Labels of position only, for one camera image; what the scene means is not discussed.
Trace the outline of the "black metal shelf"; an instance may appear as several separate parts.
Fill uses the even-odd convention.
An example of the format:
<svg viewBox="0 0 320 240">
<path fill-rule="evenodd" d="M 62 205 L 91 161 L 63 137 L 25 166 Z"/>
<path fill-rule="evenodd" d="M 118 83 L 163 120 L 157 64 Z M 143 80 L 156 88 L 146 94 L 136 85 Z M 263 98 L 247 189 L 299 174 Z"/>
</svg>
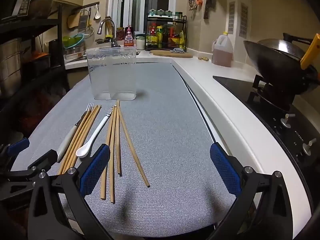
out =
<svg viewBox="0 0 320 240">
<path fill-rule="evenodd" d="M 63 60 L 65 6 L 58 1 L 48 18 L 1 21 L 1 110 L 32 98 L 54 105 L 69 91 Z"/>
</svg>

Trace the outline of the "black wok with lid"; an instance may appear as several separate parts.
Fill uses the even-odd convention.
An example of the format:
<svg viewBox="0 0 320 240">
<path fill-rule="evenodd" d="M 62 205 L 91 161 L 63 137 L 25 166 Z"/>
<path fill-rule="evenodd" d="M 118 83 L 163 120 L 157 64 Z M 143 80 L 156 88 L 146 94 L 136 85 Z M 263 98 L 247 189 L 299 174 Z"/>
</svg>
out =
<svg viewBox="0 0 320 240">
<path fill-rule="evenodd" d="M 302 70 L 301 59 L 288 53 L 251 41 L 244 41 L 244 46 L 265 82 L 279 90 L 299 95 L 319 86 L 319 73 L 312 64 Z"/>
</svg>

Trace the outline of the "blue dish cloth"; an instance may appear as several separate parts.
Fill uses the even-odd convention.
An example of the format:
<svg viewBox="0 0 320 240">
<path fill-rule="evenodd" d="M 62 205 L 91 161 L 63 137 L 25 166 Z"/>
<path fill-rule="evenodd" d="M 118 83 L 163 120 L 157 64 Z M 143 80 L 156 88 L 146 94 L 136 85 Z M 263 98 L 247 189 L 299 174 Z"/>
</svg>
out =
<svg viewBox="0 0 320 240">
<path fill-rule="evenodd" d="M 185 51 L 182 48 L 174 48 L 173 50 L 171 50 L 171 52 L 179 53 L 179 54 L 184 54 L 185 53 Z"/>
</svg>

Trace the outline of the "white ceramic spoon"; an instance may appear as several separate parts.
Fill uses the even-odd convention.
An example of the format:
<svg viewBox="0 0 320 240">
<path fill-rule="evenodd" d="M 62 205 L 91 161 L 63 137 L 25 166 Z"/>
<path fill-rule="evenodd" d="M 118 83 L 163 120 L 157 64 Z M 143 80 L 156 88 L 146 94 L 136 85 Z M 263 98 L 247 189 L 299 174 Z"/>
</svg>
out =
<svg viewBox="0 0 320 240">
<path fill-rule="evenodd" d="M 112 106 L 108 110 L 108 112 L 105 114 L 105 116 L 103 117 L 103 119 L 101 120 L 101 122 L 99 123 L 99 125 L 97 126 L 95 131 L 93 132 L 93 134 L 90 137 L 89 141 L 86 142 L 83 146 L 81 146 L 78 150 L 76 150 L 76 156 L 78 158 L 82 159 L 82 158 L 86 157 L 89 154 L 95 139 L 97 138 L 98 134 L 100 133 L 100 131 L 102 130 L 104 125 L 107 123 L 108 119 L 111 117 L 113 109 L 114 109 L 114 107 Z"/>
</svg>

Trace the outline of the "round wooden cutting board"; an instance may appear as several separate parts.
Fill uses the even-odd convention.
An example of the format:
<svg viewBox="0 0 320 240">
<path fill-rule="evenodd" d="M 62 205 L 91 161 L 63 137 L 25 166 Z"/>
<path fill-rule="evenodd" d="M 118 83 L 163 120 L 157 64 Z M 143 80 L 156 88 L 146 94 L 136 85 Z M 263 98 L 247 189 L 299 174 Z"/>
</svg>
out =
<svg viewBox="0 0 320 240">
<path fill-rule="evenodd" d="M 193 55 L 191 55 L 190 53 L 187 53 L 185 51 L 174 52 L 171 50 L 151 50 L 150 54 L 155 55 L 155 56 L 184 58 L 184 59 L 190 59 L 193 57 Z"/>
</svg>

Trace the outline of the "wooden chopstick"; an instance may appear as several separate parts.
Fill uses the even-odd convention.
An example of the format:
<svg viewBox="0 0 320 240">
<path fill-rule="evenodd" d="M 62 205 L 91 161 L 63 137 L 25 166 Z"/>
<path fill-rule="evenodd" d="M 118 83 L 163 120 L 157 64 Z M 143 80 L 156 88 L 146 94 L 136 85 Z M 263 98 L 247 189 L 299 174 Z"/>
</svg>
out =
<svg viewBox="0 0 320 240">
<path fill-rule="evenodd" d="M 76 131 L 75 138 L 72 139 L 72 144 L 67 150 L 66 156 L 59 169 L 59 174 L 64 174 L 70 167 L 75 165 L 77 160 L 76 151 L 84 144 L 85 139 L 95 121 L 97 114 L 101 110 L 101 105 L 96 105 L 91 113 L 85 115 L 79 129 Z"/>
<path fill-rule="evenodd" d="M 131 140 L 130 135 L 129 135 L 129 132 L 128 132 L 128 130 L 127 130 L 127 126 L 126 126 L 126 124 L 125 124 L 125 120 L 124 120 L 123 114 L 122 114 L 122 112 L 121 112 L 121 107 L 120 107 L 120 101 L 119 101 L 119 100 L 117 101 L 117 109 L 118 109 L 118 112 L 119 112 L 120 122 L 121 122 L 121 124 L 122 124 L 122 127 L 123 127 L 123 130 L 124 130 L 125 137 L 126 137 L 126 140 L 127 140 L 128 145 L 129 145 L 131 154 L 132 154 L 132 156 L 133 156 L 133 158 L 134 158 L 134 161 L 135 161 L 135 163 L 136 163 L 136 165 L 137 165 L 137 168 L 138 168 L 138 170 L 139 170 L 139 172 L 140 172 L 140 175 L 142 176 L 142 178 L 143 178 L 143 180 L 144 180 L 144 183 L 146 184 L 147 187 L 150 187 L 150 183 L 149 183 L 149 181 L 148 181 L 148 179 L 147 179 L 147 177 L 146 177 L 146 175 L 145 175 L 145 172 L 144 172 L 144 170 L 143 170 L 143 168 L 142 168 L 142 165 L 141 165 L 141 163 L 140 163 L 139 157 L 138 157 L 138 155 L 136 154 L 136 150 L 135 150 L 135 148 L 134 148 L 134 146 L 133 146 L 132 140 Z"/>
<path fill-rule="evenodd" d="M 117 174 L 121 177 L 121 156 L 120 156 L 120 101 L 116 102 L 117 113 L 116 113 L 116 157 L 117 157 Z"/>
<path fill-rule="evenodd" d="M 115 141 L 115 130 L 116 130 L 116 116 L 117 116 L 117 107 L 115 106 L 114 110 L 113 110 L 111 137 L 110 137 L 110 161 L 109 161 L 110 202 L 112 204 L 115 203 L 115 198 L 114 198 L 114 141 Z"/>
<path fill-rule="evenodd" d="M 65 173 L 70 167 L 73 167 L 76 161 L 76 150 L 83 145 L 83 139 L 86 139 L 88 131 L 91 129 L 92 123 L 95 120 L 97 114 L 101 109 L 100 105 L 96 105 L 93 109 L 92 113 L 88 116 L 87 120 L 85 121 L 84 125 L 80 129 L 80 132 L 77 136 L 75 146 L 73 146 L 71 154 L 69 155 L 69 159 L 66 161 L 62 173 Z"/>
<path fill-rule="evenodd" d="M 91 117 L 93 116 L 93 114 L 99 109 L 99 106 L 96 105 L 94 106 L 94 108 L 91 111 L 88 111 L 84 118 L 81 120 L 80 122 L 80 126 L 78 127 L 78 129 L 76 130 L 75 135 L 73 136 L 73 139 L 71 140 L 70 145 L 68 146 L 67 152 L 62 160 L 62 164 L 60 165 L 60 169 L 58 171 L 58 175 L 63 174 L 63 172 L 65 171 L 65 169 L 67 168 L 68 164 L 72 161 L 73 159 L 73 154 L 76 148 L 76 145 L 78 143 L 78 141 L 80 140 L 82 133 L 84 131 L 84 129 L 86 128 L 89 120 L 91 119 Z"/>
<path fill-rule="evenodd" d="M 106 133 L 106 145 L 110 145 L 110 140 L 111 140 L 111 132 L 112 132 L 112 123 L 113 123 L 113 116 L 115 113 L 115 106 L 112 107 L 112 113 L 108 121 L 108 128 L 107 128 L 107 133 Z M 100 189 L 100 198 L 102 200 L 106 199 L 106 178 L 107 178 L 107 166 L 105 166 L 102 176 L 101 176 L 101 189 Z"/>
</svg>

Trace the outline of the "pink dish soap bottle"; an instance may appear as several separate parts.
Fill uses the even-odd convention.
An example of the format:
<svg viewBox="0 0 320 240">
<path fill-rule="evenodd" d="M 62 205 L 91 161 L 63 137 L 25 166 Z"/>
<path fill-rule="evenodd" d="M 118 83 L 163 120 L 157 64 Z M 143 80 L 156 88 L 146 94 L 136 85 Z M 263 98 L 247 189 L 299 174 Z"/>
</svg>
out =
<svg viewBox="0 0 320 240">
<path fill-rule="evenodd" d="M 125 28 L 124 47 L 134 47 L 134 46 L 135 46 L 134 30 L 130 25 L 128 25 Z"/>
</svg>

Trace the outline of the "clear plastic utensil holder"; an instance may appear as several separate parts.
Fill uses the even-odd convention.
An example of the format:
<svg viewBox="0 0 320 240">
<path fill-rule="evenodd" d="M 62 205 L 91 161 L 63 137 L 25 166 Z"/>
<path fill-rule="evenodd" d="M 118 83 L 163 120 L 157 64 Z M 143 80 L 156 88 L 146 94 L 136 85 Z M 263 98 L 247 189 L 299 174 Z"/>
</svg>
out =
<svg viewBox="0 0 320 240">
<path fill-rule="evenodd" d="M 86 51 L 92 94 L 96 100 L 136 98 L 136 47 L 100 47 Z"/>
</svg>

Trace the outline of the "chrome kitchen faucet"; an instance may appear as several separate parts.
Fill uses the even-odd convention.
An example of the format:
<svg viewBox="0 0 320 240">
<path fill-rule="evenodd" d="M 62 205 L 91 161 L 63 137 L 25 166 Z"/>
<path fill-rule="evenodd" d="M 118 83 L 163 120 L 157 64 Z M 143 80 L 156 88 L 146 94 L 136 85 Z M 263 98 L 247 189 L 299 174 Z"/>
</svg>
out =
<svg viewBox="0 0 320 240">
<path fill-rule="evenodd" d="M 101 35 L 103 30 L 104 30 L 105 37 L 110 38 L 111 47 L 112 48 L 119 47 L 116 39 L 116 28 L 110 16 L 107 16 L 104 20 L 100 22 L 97 34 Z"/>
</svg>

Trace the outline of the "black condiment rack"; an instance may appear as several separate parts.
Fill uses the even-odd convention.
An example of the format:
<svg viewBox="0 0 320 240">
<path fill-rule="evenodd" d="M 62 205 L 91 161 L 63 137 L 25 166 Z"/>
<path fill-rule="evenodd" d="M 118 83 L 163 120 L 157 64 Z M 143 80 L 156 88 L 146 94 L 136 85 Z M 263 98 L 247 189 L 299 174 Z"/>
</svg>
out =
<svg viewBox="0 0 320 240">
<path fill-rule="evenodd" d="M 182 12 L 149 10 L 145 49 L 187 50 L 187 16 Z"/>
</svg>

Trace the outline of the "metal box grater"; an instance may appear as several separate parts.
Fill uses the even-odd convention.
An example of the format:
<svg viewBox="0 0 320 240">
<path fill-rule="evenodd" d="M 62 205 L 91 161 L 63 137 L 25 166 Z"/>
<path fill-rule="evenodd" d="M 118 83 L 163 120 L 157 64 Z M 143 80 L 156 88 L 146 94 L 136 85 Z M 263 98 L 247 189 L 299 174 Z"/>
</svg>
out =
<svg viewBox="0 0 320 240">
<path fill-rule="evenodd" d="M 78 31 L 82 32 L 85 31 L 89 24 L 89 19 L 91 16 L 91 8 L 89 9 L 82 9 L 80 11 L 79 17 L 79 24 L 78 24 Z"/>
</svg>

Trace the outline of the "dark clay pot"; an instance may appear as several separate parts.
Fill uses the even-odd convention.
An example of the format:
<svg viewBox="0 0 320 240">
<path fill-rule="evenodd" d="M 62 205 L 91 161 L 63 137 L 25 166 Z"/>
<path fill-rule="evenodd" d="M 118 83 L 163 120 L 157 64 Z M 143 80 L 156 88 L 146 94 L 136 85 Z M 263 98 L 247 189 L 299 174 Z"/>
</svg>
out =
<svg viewBox="0 0 320 240">
<path fill-rule="evenodd" d="M 54 0 L 31 0 L 29 3 L 28 16 L 32 18 L 48 18 Z"/>
</svg>

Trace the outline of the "white lidded jar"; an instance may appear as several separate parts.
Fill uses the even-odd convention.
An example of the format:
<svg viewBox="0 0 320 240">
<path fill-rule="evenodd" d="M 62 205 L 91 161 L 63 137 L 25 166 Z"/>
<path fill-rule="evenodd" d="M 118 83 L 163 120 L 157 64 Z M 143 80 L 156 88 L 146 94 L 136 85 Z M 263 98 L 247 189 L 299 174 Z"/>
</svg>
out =
<svg viewBox="0 0 320 240">
<path fill-rule="evenodd" d="M 136 36 L 136 47 L 137 50 L 145 49 L 145 35 L 139 34 Z"/>
</svg>

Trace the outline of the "white handled fork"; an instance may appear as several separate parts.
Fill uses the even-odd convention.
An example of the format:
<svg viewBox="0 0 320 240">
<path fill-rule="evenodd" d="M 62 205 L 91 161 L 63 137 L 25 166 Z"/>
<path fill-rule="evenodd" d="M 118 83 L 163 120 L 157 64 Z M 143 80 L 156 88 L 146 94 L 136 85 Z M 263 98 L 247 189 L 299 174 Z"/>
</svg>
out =
<svg viewBox="0 0 320 240">
<path fill-rule="evenodd" d="M 59 146 L 59 148 L 57 150 L 57 162 L 58 163 L 62 160 L 63 156 L 65 155 L 65 153 L 67 151 L 67 148 L 70 145 L 71 140 L 72 140 L 73 136 L 76 133 L 76 130 L 78 129 L 78 127 L 81 124 L 81 121 L 83 120 L 83 118 L 85 117 L 85 115 L 88 112 L 92 111 L 93 107 L 94 107 L 94 103 L 92 103 L 92 102 L 87 105 L 86 110 L 82 114 L 80 120 L 71 128 L 71 130 L 65 136 L 64 140 L 61 142 L 61 144 L 60 144 L 60 146 Z"/>
</svg>

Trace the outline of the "black gas stove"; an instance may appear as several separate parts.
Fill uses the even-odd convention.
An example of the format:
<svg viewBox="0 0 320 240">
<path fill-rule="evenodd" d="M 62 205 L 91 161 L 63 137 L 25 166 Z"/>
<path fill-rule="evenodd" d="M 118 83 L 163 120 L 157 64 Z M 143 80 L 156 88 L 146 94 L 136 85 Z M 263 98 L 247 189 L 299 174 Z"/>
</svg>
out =
<svg viewBox="0 0 320 240">
<path fill-rule="evenodd" d="M 319 176 L 319 131 L 264 78 L 252 82 L 213 76 L 271 129 L 303 173 Z"/>
</svg>

